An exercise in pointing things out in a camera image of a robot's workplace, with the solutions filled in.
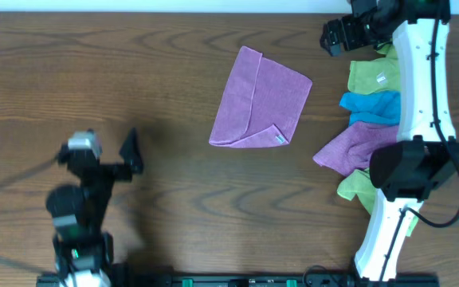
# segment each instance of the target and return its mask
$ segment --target light blue background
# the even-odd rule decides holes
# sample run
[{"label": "light blue background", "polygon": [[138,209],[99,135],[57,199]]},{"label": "light blue background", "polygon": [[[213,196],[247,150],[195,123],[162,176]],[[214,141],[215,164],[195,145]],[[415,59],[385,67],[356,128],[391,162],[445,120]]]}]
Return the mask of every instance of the light blue background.
[{"label": "light blue background", "polygon": [[[451,0],[459,14],[459,0]],[[0,11],[349,13],[347,0],[0,0]]]}]

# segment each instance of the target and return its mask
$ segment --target folded purple cloth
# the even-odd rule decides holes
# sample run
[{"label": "folded purple cloth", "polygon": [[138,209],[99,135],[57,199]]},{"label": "folded purple cloth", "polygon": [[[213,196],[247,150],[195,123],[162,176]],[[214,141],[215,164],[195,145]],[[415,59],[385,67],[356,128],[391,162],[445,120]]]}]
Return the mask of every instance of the folded purple cloth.
[{"label": "folded purple cloth", "polygon": [[349,176],[357,168],[368,168],[373,151],[396,143],[398,126],[355,122],[313,156],[322,167]]},{"label": "folded purple cloth", "polygon": [[289,144],[311,85],[307,77],[241,47],[209,143],[218,147]]}]

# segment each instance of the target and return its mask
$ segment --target blue cloth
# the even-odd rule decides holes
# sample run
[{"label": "blue cloth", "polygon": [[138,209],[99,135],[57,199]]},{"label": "blue cloth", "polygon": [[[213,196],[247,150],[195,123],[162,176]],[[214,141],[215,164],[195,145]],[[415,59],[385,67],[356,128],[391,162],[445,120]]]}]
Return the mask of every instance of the blue cloth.
[{"label": "blue cloth", "polygon": [[399,92],[395,91],[375,92],[369,95],[346,92],[339,105],[351,111],[349,125],[356,121],[396,125],[399,124],[401,116]]}]

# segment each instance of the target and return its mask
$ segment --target green cloth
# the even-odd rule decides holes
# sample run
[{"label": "green cloth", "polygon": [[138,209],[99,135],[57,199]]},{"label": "green cloth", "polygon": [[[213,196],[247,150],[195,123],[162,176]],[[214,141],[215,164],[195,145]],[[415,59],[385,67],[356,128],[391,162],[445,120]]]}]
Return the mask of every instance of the green cloth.
[{"label": "green cloth", "polygon": [[362,95],[373,92],[399,91],[398,54],[393,45],[384,45],[378,53],[385,57],[374,61],[352,61],[348,90]]},{"label": "green cloth", "polygon": [[[365,171],[354,170],[347,178],[345,178],[338,186],[338,195],[346,200],[352,200],[355,195],[366,208],[367,212],[373,212],[375,204],[376,188],[370,180],[370,171],[367,168]],[[415,225],[418,224],[419,218],[414,216],[410,224],[406,236],[410,236],[414,231]]]}]

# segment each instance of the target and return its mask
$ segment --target wooden table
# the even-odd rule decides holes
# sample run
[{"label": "wooden table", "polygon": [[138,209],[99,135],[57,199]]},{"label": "wooden table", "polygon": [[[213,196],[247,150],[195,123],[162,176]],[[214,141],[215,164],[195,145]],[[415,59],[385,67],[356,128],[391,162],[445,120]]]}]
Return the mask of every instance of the wooden table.
[{"label": "wooden table", "polygon": [[[51,158],[74,131],[94,128],[103,161],[119,160],[137,127],[146,174],[115,186],[104,228],[116,260],[185,272],[302,273],[345,269],[369,214],[335,193],[343,179],[312,156],[348,125],[338,107],[350,60],[318,45],[337,15],[0,14],[0,181]],[[459,17],[451,22],[448,86],[459,137]],[[211,147],[208,138],[237,51],[247,45],[313,81],[287,147]],[[76,180],[64,167],[0,189],[0,255],[53,270],[45,196]],[[453,215],[452,178],[422,213]],[[459,223],[419,224],[398,270],[437,272],[459,286]],[[36,274],[0,265],[0,286],[34,286]]]}]

